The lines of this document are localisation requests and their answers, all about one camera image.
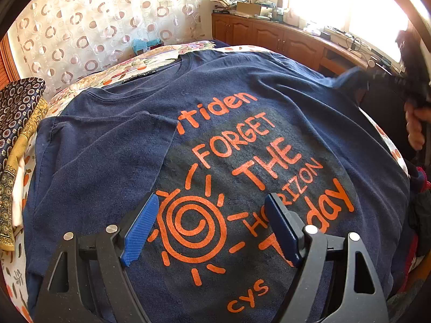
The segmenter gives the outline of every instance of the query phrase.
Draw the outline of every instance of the t-shirt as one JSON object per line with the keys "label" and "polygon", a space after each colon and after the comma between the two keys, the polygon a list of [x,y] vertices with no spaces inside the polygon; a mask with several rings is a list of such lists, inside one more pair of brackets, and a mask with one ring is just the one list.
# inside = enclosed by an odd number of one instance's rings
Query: t-shirt
{"label": "t-shirt", "polygon": [[[83,91],[38,130],[24,215],[30,308],[61,236],[119,222],[148,190],[159,214],[127,271],[154,323],[272,320],[296,269],[265,214],[271,192],[305,224],[361,235],[388,294],[409,180],[352,82],[355,71],[329,79],[278,54],[206,50]],[[321,291],[316,317],[323,303]]]}

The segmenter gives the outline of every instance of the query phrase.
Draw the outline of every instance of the cabinet door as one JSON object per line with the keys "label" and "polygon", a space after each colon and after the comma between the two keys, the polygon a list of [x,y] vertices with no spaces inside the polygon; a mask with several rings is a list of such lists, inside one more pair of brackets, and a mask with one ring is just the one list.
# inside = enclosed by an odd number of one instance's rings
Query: cabinet door
{"label": "cabinet door", "polygon": [[232,33],[231,45],[249,45],[251,44],[251,36],[253,23],[246,18],[244,20],[239,19],[229,19],[230,27],[228,33]]}
{"label": "cabinet door", "polygon": [[266,23],[253,23],[253,44],[274,52],[281,51],[283,30]]}
{"label": "cabinet door", "polygon": [[288,58],[304,64],[308,68],[318,70],[323,56],[323,45],[318,41],[300,33],[285,32],[282,53]]}
{"label": "cabinet door", "polygon": [[224,15],[213,15],[213,38],[226,43],[229,17]]}

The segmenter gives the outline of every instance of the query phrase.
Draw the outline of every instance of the cardboard box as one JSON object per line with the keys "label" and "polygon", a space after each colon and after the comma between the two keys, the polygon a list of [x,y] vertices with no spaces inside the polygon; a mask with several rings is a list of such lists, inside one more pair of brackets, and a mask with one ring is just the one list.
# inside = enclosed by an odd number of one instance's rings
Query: cardboard box
{"label": "cardboard box", "polygon": [[248,15],[260,15],[261,6],[255,3],[237,3],[237,11],[242,13],[247,13]]}

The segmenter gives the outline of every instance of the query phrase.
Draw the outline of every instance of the bright window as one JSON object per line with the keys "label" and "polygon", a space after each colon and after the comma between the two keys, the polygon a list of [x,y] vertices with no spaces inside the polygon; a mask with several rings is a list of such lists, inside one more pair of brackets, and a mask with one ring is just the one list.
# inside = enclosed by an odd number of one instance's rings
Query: bright window
{"label": "bright window", "polygon": [[284,0],[284,4],[302,19],[352,33],[400,60],[395,38],[407,28],[408,18],[394,0]]}

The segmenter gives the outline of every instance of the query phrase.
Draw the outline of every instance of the blurred hand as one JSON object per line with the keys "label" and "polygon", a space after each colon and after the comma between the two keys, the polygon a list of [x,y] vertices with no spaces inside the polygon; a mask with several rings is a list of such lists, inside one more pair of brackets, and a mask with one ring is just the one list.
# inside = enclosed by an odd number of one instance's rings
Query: blurred hand
{"label": "blurred hand", "polygon": [[404,105],[404,110],[406,112],[409,143],[414,150],[420,151],[425,143],[421,121],[426,121],[431,124],[431,108],[415,109],[413,105],[406,103]]}

